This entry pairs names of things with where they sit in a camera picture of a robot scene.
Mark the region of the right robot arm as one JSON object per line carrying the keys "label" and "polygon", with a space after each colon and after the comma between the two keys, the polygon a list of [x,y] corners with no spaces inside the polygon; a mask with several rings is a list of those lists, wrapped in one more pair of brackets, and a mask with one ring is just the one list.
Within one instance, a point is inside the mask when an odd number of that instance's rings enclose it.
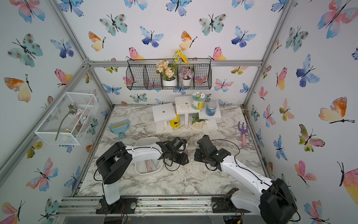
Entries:
{"label": "right robot arm", "polygon": [[260,215],[267,224],[294,222],[298,215],[297,205],[288,185],[280,178],[272,180],[253,171],[237,160],[236,156],[221,148],[217,149],[208,135],[197,141],[194,159],[217,168],[245,185],[250,194],[234,189],[228,199],[237,209]]}

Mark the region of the pink straight ruler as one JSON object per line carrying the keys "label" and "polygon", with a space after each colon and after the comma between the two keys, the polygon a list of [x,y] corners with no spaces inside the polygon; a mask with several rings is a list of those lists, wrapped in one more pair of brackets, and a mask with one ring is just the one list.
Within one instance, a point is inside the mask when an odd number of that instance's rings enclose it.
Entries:
{"label": "pink straight ruler", "polygon": [[154,171],[152,160],[145,160],[145,169],[146,173],[152,173]]}

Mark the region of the white plastic storage box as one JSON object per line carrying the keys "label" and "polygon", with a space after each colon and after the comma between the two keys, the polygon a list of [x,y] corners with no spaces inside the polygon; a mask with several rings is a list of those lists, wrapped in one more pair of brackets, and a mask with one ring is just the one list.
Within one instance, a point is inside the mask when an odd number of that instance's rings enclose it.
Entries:
{"label": "white plastic storage box", "polygon": [[[136,142],[136,147],[152,145],[159,141],[157,137],[147,137]],[[139,175],[151,175],[160,172],[163,167],[163,160],[145,160],[135,163],[135,171]]]}

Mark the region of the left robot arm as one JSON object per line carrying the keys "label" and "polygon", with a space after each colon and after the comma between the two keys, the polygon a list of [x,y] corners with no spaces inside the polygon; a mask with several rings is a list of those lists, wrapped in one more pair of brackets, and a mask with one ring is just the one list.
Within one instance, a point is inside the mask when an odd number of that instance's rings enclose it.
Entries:
{"label": "left robot arm", "polygon": [[136,198],[122,198],[119,180],[131,164],[146,160],[165,161],[168,159],[179,166],[189,163],[184,153],[187,140],[176,137],[173,140],[160,141],[157,137],[147,137],[136,142],[135,146],[126,146],[117,142],[96,161],[103,199],[97,205],[96,214],[133,214],[137,207]]}

